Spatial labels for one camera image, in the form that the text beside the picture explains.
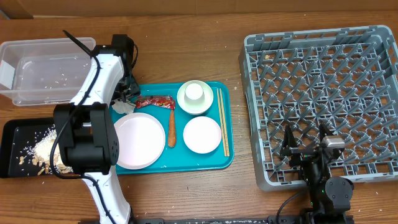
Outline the large white plate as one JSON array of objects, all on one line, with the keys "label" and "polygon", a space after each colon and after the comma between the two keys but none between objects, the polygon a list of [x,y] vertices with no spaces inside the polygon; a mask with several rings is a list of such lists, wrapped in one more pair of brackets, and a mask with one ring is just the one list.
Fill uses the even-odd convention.
[{"label": "large white plate", "polygon": [[119,139],[117,165],[138,170],[153,164],[163,153],[165,131],[161,123],[146,113],[132,113],[114,123]]}]

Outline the white napkin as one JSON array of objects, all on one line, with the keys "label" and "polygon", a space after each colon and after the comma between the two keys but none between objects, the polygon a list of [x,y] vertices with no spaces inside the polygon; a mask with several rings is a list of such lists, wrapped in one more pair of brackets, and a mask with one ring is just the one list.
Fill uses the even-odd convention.
[{"label": "white napkin", "polygon": [[121,100],[112,101],[112,109],[118,114],[132,114],[136,105],[130,101],[123,102]]}]

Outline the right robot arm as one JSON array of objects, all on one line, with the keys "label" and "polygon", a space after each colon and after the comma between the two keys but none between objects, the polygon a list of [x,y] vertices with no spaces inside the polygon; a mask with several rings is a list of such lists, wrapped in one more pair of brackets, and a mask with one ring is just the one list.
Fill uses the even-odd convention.
[{"label": "right robot arm", "polygon": [[[328,164],[337,160],[345,150],[345,142],[334,135],[325,124],[319,125],[320,143],[309,149],[299,149],[289,125],[285,127],[281,154],[290,157],[289,166],[298,167],[307,189],[287,199],[278,209],[276,222],[291,223],[353,223],[350,210],[354,184],[344,177],[332,177]],[[299,195],[309,193],[311,207],[304,208],[292,218],[281,218],[282,209]]]}]

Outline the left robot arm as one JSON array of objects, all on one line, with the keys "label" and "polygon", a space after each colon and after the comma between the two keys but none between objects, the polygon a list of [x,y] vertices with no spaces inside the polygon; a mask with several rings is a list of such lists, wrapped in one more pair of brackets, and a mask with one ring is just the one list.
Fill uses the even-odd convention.
[{"label": "left robot arm", "polygon": [[114,34],[111,44],[90,50],[69,32],[66,36],[90,56],[91,68],[78,93],[53,111],[57,137],[50,151],[51,170],[60,179],[84,181],[99,223],[134,223],[116,174],[121,150],[109,107],[141,93],[132,75],[137,45],[126,34]]}]

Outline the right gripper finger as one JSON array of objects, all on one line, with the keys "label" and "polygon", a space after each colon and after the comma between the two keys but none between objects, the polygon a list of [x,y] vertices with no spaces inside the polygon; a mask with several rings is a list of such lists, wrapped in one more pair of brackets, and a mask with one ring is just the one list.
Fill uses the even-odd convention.
[{"label": "right gripper finger", "polygon": [[323,139],[326,136],[332,136],[333,133],[328,129],[328,127],[325,123],[320,123],[318,128],[319,128],[319,135],[320,135],[320,144],[324,144]]},{"label": "right gripper finger", "polygon": [[287,147],[298,148],[297,142],[289,124],[285,126],[284,140],[282,141],[282,148]]}]

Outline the red snack wrapper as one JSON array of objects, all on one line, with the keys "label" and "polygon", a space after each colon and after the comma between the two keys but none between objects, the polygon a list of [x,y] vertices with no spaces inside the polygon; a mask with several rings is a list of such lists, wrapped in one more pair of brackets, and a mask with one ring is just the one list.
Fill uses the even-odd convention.
[{"label": "red snack wrapper", "polygon": [[139,96],[134,102],[136,108],[143,108],[145,106],[154,105],[161,108],[175,109],[175,100],[170,96]]}]

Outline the rice and food scraps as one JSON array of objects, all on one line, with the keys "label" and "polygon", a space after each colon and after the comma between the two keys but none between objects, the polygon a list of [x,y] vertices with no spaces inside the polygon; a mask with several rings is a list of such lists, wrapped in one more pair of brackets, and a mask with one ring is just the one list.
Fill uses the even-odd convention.
[{"label": "rice and food scraps", "polygon": [[19,150],[21,155],[17,156],[21,171],[26,171],[27,175],[30,175],[34,172],[28,171],[28,168],[33,168],[33,170],[37,170],[37,175],[52,174],[50,153],[57,137],[55,125],[27,127],[27,134],[32,137],[32,140],[24,137],[22,149]]}]

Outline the orange carrot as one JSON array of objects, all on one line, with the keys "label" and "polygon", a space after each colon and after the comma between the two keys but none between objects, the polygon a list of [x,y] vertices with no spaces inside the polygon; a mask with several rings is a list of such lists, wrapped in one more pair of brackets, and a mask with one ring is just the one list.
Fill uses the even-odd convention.
[{"label": "orange carrot", "polygon": [[168,134],[168,146],[174,147],[177,142],[176,129],[175,129],[175,113],[171,110],[169,116],[169,134]]}]

